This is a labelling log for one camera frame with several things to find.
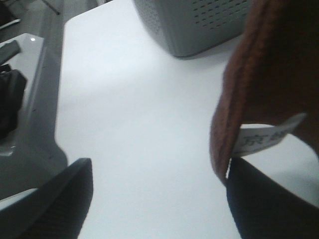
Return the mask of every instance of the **ventilation holes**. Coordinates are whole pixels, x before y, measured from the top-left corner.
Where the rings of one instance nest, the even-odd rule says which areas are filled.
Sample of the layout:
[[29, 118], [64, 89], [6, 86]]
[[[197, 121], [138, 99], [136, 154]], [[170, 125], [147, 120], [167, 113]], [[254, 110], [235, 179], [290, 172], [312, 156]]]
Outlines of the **ventilation holes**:
[[201, 27], [217, 29], [245, 18], [251, 0], [193, 0], [194, 23]]

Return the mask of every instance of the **black object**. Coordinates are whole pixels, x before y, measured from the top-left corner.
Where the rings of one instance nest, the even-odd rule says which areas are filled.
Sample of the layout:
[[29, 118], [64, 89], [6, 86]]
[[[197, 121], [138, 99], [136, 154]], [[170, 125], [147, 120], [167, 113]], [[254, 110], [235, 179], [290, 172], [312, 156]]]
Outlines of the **black object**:
[[19, 44], [16, 40], [10, 43], [6, 43], [0, 48], [0, 65], [2, 65], [7, 60], [11, 59], [13, 56], [21, 51]]
[[319, 238], [319, 209], [241, 158], [231, 161], [227, 200], [243, 239]]
[[26, 78], [18, 70], [0, 73], [0, 138], [17, 127], [25, 85]]
[[32, 194], [0, 211], [0, 238], [76, 239], [92, 196], [91, 160], [78, 159]]

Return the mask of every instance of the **white surface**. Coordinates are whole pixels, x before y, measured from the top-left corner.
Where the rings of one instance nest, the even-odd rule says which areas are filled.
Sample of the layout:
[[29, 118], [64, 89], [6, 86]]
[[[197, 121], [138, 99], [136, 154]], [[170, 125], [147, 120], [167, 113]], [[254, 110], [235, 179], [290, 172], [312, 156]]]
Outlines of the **white surface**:
[[[56, 140], [70, 162], [91, 157], [94, 174], [80, 239], [240, 238], [208, 153], [237, 42], [176, 59], [147, 35], [129, 0], [66, 24]], [[314, 156], [294, 137], [285, 141], [294, 147], [267, 151], [275, 160], [287, 148]]]
[[0, 200], [0, 211], [9, 207], [10, 205], [20, 201], [21, 199], [25, 198], [26, 196], [30, 195], [31, 193], [33, 193], [34, 191], [36, 191], [36, 188], [31, 188], [28, 190], [25, 190], [21, 193], [12, 195], [8, 198], [2, 199]]

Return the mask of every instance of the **orange fabric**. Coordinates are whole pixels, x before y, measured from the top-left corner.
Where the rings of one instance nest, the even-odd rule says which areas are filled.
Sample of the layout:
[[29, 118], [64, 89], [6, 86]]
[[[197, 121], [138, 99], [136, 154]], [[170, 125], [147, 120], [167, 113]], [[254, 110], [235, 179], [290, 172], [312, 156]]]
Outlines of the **orange fabric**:
[[318, 12], [317, 0], [253, 2], [211, 126], [212, 166], [223, 183], [242, 123], [277, 125], [305, 112], [294, 135], [319, 153]]

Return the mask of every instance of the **floor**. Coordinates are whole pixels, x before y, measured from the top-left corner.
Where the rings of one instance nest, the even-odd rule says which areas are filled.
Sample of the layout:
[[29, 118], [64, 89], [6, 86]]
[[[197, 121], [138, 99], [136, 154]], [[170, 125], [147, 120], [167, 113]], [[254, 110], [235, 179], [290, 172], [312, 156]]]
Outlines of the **floor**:
[[46, 45], [59, 57], [62, 53], [63, 26], [71, 18], [97, 7], [96, 0], [47, 0], [61, 14], [56, 15], [41, 0], [10, 0], [11, 12], [21, 22], [0, 30], [0, 42], [30, 33], [45, 38]]

